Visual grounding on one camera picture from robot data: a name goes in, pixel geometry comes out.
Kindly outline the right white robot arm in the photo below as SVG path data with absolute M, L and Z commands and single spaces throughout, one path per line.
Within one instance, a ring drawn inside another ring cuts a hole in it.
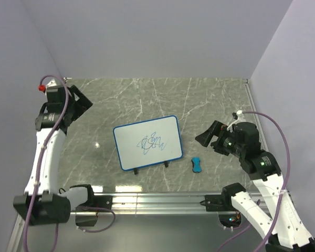
M 249 175 L 268 208 L 265 213 L 239 183 L 222 189 L 221 203 L 225 209 L 241 212 L 262 237 L 266 251 L 315 251 L 315 238 L 301 221 L 275 157 L 261 148 L 259 131 L 251 122 L 232 127 L 214 121 L 195 140 L 211 146 L 222 155 L 234 155 Z

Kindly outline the right aluminium side rail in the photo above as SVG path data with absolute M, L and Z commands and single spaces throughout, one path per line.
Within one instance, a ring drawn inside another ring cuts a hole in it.
M 255 103 L 254 103 L 254 100 L 253 100 L 253 97 L 252 97 L 252 94 L 251 94 L 251 90 L 250 90 L 250 87 L 249 87 L 249 79 L 242 79 L 242 81 L 243 81 L 244 86 L 246 88 L 246 93 L 247 93 L 247 96 L 248 96 L 248 99 L 249 99 L 249 102 L 250 102 L 251 110 L 252 111 L 256 111 L 256 106 L 255 106 Z M 255 118 L 256 125 L 257 125 L 258 131 L 259 131 L 259 136 L 260 136 L 260 141 L 261 141 L 262 148 L 265 151 L 268 151 L 268 145 L 267 145 L 267 142 L 266 142 L 266 139 L 265 139 L 264 132 L 262 130 L 262 126 L 261 126 L 261 122 L 260 122 L 260 119 L 259 119 L 259 115 L 258 114 L 253 114 L 253 116 Z

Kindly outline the aluminium front rail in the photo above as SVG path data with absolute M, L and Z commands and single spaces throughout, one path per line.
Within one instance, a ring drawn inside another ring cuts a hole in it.
M 260 242 L 246 221 L 209 212 L 203 192 L 97 193 L 108 213 L 72 212 L 59 229 L 31 227 L 30 251 L 252 251 Z

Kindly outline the blue whiteboard eraser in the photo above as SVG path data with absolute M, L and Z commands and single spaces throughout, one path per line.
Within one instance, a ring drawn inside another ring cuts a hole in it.
M 202 171 L 201 164 L 200 164 L 200 158 L 199 157 L 193 157 L 191 159 L 192 162 L 192 171 L 194 173 L 200 173 Z

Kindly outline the blue framed small whiteboard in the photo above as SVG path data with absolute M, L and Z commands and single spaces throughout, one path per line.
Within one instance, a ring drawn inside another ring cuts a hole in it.
M 141 169 L 183 157 L 178 119 L 175 115 L 113 128 L 120 167 Z

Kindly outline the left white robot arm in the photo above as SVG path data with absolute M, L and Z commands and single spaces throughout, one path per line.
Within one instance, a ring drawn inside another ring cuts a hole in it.
M 30 226 L 66 223 L 77 209 L 111 211 L 112 196 L 97 196 L 90 184 L 74 185 L 63 192 L 57 186 L 68 128 L 92 107 L 92 102 L 75 85 L 40 85 L 39 90 L 45 93 L 47 102 L 35 120 L 34 164 L 23 195 L 14 197 L 14 209 Z

